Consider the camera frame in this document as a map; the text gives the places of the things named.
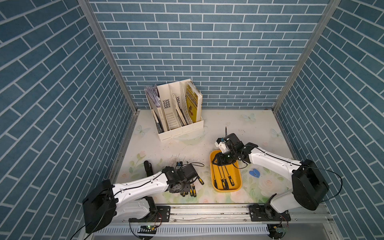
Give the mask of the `yellow plastic tray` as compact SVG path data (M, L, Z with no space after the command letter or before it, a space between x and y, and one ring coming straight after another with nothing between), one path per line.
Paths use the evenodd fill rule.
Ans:
M220 150L216 150L216 151L213 151L210 153L210 170L211 170L211 182L212 182L212 185L213 185L213 177L212 177L212 165L214 165L214 163L216 161L214 161L214 158L216 156L216 154L221 154L221 151ZM230 175L232 176L233 180L234 180L234 183L235 183L235 186L232 187L231 184L230 184L230 181L228 179L228 175L227 175L227 172L225 170L225 167L223 167L224 169L224 173L225 173L225 176L226 176L226 179L227 179L227 182L228 182L228 185L229 185L229 190L224 190L224 191L218 191L216 190L216 188L214 187L214 190L217 191L217 192L236 192L238 190L241 189L242 187L242 177L241 177L241 172L240 172L240 169L238 169L238 164L235 163L235 166L233 165L226 165L227 166L227 169L230 173Z

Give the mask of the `file tool yellow black handle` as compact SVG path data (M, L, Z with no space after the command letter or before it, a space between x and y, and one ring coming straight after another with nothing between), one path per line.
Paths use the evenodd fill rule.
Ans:
M224 177L222 171L217 165L212 165L213 185L218 191L225 190Z

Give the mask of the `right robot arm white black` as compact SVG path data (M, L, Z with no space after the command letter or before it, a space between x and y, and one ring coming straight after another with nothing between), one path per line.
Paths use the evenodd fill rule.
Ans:
M270 153L256 144L243 144L232 133L218 138L215 146L220 149L212 163L217 166L234 165L236 161L261 166L289 180L292 187L281 194L273 194L265 204L265 214L274 214L303 207L315 211L329 191L329 185L317 165L311 160L290 160Z

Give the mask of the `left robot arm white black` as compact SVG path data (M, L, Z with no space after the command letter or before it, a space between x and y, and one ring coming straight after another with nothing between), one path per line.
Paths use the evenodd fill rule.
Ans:
M199 178L193 164L187 164L178 169L167 166L129 183L102 181L83 199L85 231L92 234L117 221L153 218L158 210L152 195L187 193Z

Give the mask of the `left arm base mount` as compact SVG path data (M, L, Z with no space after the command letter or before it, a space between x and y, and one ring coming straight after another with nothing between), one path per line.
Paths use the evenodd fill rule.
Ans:
M168 223L170 219L171 207L156 205L157 211L150 211L145 217L141 219L130 219L131 223L154 223L159 224Z

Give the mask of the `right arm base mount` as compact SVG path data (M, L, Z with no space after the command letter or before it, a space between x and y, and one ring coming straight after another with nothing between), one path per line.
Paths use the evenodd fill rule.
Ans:
M249 206L252 222L289 222L291 216L288 211L283 213L276 212L269 205L253 204Z

